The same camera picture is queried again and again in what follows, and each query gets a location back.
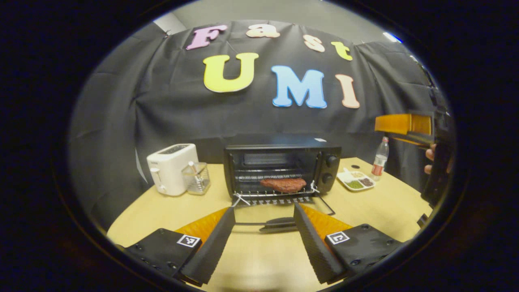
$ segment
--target black backdrop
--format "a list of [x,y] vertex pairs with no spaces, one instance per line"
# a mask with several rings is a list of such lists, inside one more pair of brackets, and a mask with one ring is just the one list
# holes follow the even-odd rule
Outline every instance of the black backdrop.
[[[275,26],[281,36],[248,37],[248,27],[258,23]],[[226,139],[236,134],[313,134],[340,144],[343,157],[371,163],[384,135],[374,132],[375,117],[434,109],[427,77],[400,43],[354,45],[277,21],[219,24],[228,29],[209,46],[186,50],[198,28],[165,37],[151,23],[107,56],[85,84],[70,129],[70,164],[85,210],[103,228],[153,185],[146,157],[169,145],[195,143],[200,161],[221,163]],[[305,34],[318,37],[326,51],[304,45]],[[352,61],[337,54],[330,44],[336,41],[350,48]],[[203,59],[229,55],[224,77],[234,79],[240,74],[235,56],[242,52],[259,54],[252,84],[237,92],[208,90]],[[270,69],[274,65],[289,66],[300,80],[307,70],[322,72],[327,107],[275,107],[277,78]],[[343,91],[335,74],[353,78],[358,109],[342,105]],[[390,141],[386,171],[418,191],[427,179],[425,164],[423,150]]]

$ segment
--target white toaster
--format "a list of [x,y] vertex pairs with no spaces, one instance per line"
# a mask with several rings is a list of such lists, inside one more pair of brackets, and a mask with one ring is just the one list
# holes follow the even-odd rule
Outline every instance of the white toaster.
[[194,144],[175,144],[148,155],[149,171],[159,193],[179,196],[186,191],[182,169],[190,161],[198,162]]

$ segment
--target yellow letter u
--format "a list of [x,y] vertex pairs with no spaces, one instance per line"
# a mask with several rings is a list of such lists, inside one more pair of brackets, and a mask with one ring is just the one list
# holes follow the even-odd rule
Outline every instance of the yellow letter u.
[[240,76],[236,79],[224,78],[224,64],[230,58],[229,55],[217,55],[203,60],[206,72],[203,75],[203,83],[207,89],[214,92],[232,92],[246,88],[254,79],[254,60],[259,55],[254,52],[244,52],[236,55],[241,60]]

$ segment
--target oven knob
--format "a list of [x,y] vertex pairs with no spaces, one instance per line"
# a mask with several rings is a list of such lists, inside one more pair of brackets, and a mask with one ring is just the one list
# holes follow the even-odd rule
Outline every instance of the oven knob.
[[337,158],[337,156],[334,156],[334,155],[330,155],[328,156],[328,158],[326,159],[326,165],[328,167],[332,167],[332,166],[335,166],[336,164],[339,163],[339,159]]
[[323,183],[328,183],[330,181],[333,181],[333,176],[331,174],[325,174],[322,178]]

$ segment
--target gray wall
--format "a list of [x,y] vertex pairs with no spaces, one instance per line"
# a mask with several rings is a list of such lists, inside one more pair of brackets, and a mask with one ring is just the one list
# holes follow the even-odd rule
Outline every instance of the gray wall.
[[344,8],[320,0],[198,0],[155,21],[168,34],[222,21],[258,19],[302,24],[352,41],[388,42],[384,30]]

